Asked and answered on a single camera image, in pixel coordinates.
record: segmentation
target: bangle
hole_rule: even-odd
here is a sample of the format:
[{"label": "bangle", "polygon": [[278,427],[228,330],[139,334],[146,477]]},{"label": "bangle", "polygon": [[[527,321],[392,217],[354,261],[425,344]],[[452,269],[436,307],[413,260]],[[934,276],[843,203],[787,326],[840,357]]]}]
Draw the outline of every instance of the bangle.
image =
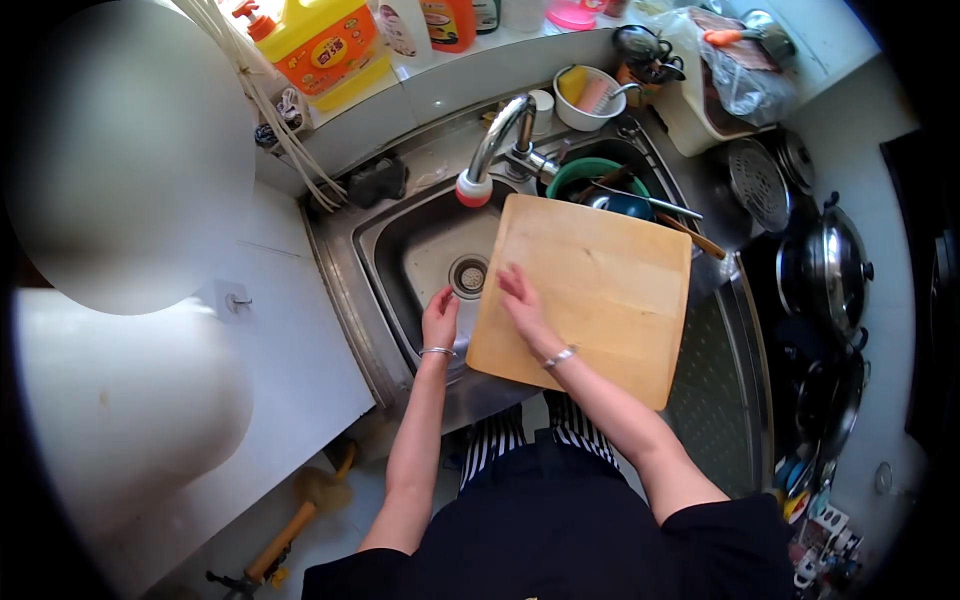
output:
[{"label": "bangle", "polygon": [[553,358],[546,359],[546,362],[543,363],[543,368],[551,369],[553,367],[556,367],[559,363],[562,363],[567,358],[573,356],[573,353],[576,351],[577,351],[577,347],[567,346],[566,348],[557,352],[557,355],[554,356]]},{"label": "bangle", "polygon": [[441,352],[443,354],[449,354],[450,356],[456,356],[457,353],[449,348],[424,348],[421,351],[417,352],[417,355],[420,358],[423,358],[423,355],[427,352]]}]

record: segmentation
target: orange bottle label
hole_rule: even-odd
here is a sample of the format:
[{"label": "orange bottle label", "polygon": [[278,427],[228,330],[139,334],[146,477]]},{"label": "orange bottle label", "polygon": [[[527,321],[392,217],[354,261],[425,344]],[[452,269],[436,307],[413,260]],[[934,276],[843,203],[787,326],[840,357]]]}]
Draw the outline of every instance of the orange bottle label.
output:
[{"label": "orange bottle label", "polygon": [[361,7],[274,65],[308,96],[317,96],[383,54],[373,16]]},{"label": "orange bottle label", "polygon": [[420,2],[420,7],[423,9],[423,18],[426,19],[430,41],[447,45],[460,41],[457,36],[457,21],[450,5],[446,2]]}]

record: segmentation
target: pot handle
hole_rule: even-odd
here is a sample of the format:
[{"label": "pot handle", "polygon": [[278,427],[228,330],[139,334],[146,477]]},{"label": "pot handle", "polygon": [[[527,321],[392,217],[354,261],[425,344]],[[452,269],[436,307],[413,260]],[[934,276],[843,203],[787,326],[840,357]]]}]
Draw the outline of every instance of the pot handle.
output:
[{"label": "pot handle", "polygon": [[870,339],[870,331],[866,327],[860,327],[860,341],[856,344],[851,343],[850,347],[859,352],[867,346],[867,340]]}]

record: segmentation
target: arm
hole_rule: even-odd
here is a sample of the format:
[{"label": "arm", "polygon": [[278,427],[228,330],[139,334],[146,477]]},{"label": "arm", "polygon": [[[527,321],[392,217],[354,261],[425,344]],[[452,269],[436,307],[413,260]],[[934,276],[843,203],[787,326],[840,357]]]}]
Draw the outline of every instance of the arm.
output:
[{"label": "arm", "polygon": [[[423,347],[453,348],[460,300],[447,285],[423,310]],[[357,552],[393,548],[413,554],[430,522],[440,461],[447,354],[428,352],[420,361],[410,402],[387,459],[386,495]]]},{"label": "arm", "polygon": [[[541,362],[566,348],[543,317],[540,297],[523,270],[497,272],[503,307]],[[693,464],[680,440],[656,412],[574,354],[551,370],[587,417],[636,468],[657,523],[695,504],[729,500]]]}]

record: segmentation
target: woman's left hand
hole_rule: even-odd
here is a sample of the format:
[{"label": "woman's left hand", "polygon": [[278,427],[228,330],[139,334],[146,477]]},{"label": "woman's left hand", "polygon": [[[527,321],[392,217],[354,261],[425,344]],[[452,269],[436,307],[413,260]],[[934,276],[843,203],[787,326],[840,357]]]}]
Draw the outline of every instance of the woman's left hand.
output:
[{"label": "woman's left hand", "polygon": [[423,309],[423,347],[453,350],[457,337],[457,309],[460,299],[453,294],[453,286],[446,285],[433,295]]}]

